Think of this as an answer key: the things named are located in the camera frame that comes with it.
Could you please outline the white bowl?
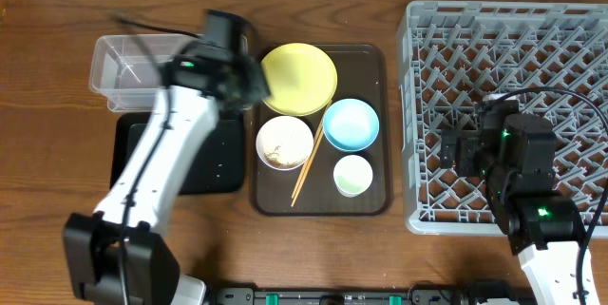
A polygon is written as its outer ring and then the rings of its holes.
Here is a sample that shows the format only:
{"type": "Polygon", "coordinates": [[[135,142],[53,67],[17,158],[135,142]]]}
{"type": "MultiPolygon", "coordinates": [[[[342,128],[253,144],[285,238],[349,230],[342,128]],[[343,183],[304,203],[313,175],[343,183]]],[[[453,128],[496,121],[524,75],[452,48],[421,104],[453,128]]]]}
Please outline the white bowl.
{"type": "Polygon", "coordinates": [[[314,136],[300,119],[277,116],[267,121],[257,132],[256,152],[268,166],[279,171],[293,170],[312,154],[314,136]]]}

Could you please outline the light blue bowl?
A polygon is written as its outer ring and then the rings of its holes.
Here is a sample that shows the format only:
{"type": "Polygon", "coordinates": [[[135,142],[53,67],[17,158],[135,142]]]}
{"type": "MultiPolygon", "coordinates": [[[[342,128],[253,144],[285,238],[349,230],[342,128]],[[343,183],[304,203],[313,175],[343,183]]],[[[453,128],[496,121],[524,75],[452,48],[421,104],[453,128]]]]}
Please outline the light blue bowl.
{"type": "Polygon", "coordinates": [[[328,142],[343,152],[358,152],[372,145],[380,132],[376,111],[359,99],[342,99],[330,105],[323,118],[328,142]]]}

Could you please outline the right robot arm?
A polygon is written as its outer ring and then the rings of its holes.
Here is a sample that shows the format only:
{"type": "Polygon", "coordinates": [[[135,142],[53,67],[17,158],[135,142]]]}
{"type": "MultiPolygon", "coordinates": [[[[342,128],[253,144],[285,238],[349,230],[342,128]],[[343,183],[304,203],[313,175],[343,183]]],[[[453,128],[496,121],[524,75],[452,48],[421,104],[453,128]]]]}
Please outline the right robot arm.
{"type": "Polygon", "coordinates": [[[476,131],[445,129],[440,165],[484,182],[490,211],[539,304],[597,304],[576,204],[554,187],[557,137],[550,121],[507,102],[476,131]]]}

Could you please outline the yellow plate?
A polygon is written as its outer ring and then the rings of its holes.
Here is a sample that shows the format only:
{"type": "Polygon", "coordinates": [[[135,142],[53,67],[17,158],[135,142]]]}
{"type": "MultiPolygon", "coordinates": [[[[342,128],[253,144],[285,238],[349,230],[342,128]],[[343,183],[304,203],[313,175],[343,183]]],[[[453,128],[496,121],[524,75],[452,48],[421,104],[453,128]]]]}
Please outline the yellow plate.
{"type": "Polygon", "coordinates": [[[322,49],[290,43],[272,49],[261,61],[270,95],[264,99],[273,111],[308,116],[322,109],[337,90],[337,69],[322,49]]]}

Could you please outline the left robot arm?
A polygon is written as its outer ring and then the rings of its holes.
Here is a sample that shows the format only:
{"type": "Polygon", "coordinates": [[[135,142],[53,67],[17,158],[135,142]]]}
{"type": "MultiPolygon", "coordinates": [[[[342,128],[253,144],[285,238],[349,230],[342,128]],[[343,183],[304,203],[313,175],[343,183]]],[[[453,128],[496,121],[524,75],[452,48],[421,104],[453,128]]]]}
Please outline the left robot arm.
{"type": "Polygon", "coordinates": [[[93,214],[71,214],[63,244],[72,292],[94,304],[201,304],[205,283],[181,272],[163,239],[175,200],[223,108],[265,98],[247,53],[180,54],[154,62],[153,110],[122,174],[93,214]]]}

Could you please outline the rice and food scraps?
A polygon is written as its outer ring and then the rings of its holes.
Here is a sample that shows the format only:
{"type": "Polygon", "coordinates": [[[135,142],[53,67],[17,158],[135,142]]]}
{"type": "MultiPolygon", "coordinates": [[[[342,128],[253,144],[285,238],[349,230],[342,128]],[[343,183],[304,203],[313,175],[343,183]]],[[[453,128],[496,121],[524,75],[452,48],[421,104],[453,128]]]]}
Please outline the rice and food scraps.
{"type": "Polygon", "coordinates": [[[263,157],[279,169],[297,167],[308,158],[311,140],[304,131],[267,131],[261,138],[263,157]]]}

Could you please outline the white cup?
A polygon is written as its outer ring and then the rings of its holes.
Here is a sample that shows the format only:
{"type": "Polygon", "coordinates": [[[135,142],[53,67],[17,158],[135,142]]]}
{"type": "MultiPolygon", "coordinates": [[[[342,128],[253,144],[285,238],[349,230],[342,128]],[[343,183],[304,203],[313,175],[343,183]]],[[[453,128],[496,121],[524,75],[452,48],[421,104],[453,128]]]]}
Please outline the white cup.
{"type": "Polygon", "coordinates": [[[353,198],[370,188],[373,170],[365,158],[348,155],[336,163],[332,176],[338,192],[344,197],[353,198]]]}

